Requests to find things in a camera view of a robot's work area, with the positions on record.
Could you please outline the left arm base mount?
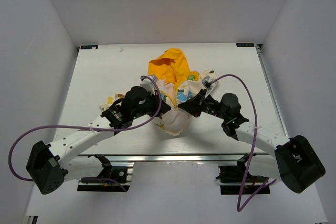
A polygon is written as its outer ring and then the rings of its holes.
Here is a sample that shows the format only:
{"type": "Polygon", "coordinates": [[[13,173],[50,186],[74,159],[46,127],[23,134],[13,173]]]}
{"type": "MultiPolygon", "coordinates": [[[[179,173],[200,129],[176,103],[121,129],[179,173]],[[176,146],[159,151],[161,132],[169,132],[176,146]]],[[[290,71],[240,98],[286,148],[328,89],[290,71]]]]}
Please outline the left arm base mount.
{"type": "Polygon", "coordinates": [[[86,159],[91,159],[93,163],[98,162],[99,173],[80,178],[77,191],[126,193],[129,190],[131,165],[112,163],[102,154],[90,155],[86,159]]]}

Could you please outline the yellow cream dinosaur print jacket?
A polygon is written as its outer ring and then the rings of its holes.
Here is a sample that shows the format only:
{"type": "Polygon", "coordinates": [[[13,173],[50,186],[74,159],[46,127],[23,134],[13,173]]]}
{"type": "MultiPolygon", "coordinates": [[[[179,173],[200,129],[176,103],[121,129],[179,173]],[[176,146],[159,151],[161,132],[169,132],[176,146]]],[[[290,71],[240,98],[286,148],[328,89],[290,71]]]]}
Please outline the yellow cream dinosaur print jacket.
{"type": "MultiPolygon", "coordinates": [[[[214,71],[207,71],[204,74],[190,71],[185,54],[178,48],[168,49],[160,57],[151,60],[148,67],[149,75],[158,78],[156,90],[152,94],[159,98],[159,108],[161,95],[166,96],[166,103],[171,106],[170,111],[163,116],[150,117],[150,121],[163,132],[173,136],[181,134],[192,117],[179,109],[178,105],[196,97],[202,89],[205,89],[201,83],[202,78],[210,76],[213,88],[216,86],[214,80],[217,78],[214,71]]],[[[209,95],[213,88],[205,89],[206,94],[209,95]]],[[[141,86],[134,86],[124,95],[117,94],[112,102],[101,106],[101,116],[108,119],[110,127],[116,130],[130,127],[133,120],[139,118],[136,115],[137,103],[147,92],[149,91],[141,86]]]]}

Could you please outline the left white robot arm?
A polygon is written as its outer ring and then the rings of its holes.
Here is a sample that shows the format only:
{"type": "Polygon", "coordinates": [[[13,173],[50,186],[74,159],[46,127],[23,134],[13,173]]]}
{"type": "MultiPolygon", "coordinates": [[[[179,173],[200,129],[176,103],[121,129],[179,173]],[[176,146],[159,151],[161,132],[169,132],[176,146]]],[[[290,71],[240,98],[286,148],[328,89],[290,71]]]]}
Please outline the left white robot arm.
{"type": "Polygon", "coordinates": [[[80,154],[99,142],[131,128],[135,119],[148,115],[153,120],[170,111],[158,91],[135,86],[124,97],[117,98],[86,127],[51,143],[33,145],[26,170],[43,195],[58,189],[62,183],[88,177],[110,180],[112,166],[102,154],[87,158],[80,154]]]}

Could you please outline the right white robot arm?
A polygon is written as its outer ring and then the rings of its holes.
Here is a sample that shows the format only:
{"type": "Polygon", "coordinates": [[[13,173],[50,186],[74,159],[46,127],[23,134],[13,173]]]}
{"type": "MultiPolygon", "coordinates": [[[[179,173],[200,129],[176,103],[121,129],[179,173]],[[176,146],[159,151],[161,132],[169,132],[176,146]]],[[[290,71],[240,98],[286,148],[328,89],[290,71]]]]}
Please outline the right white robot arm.
{"type": "Polygon", "coordinates": [[[253,155],[250,163],[246,157],[237,162],[237,175],[245,182],[255,176],[269,177],[299,194],[325,175],[325,167],[304,136],[287,137],[254,126],[241,115],[235,94],[226,93],[216,101],[201,90],[178,108],[194,117],[204,112],[222,119],[221,127],[227,136],[265,152],[253,155]]]}

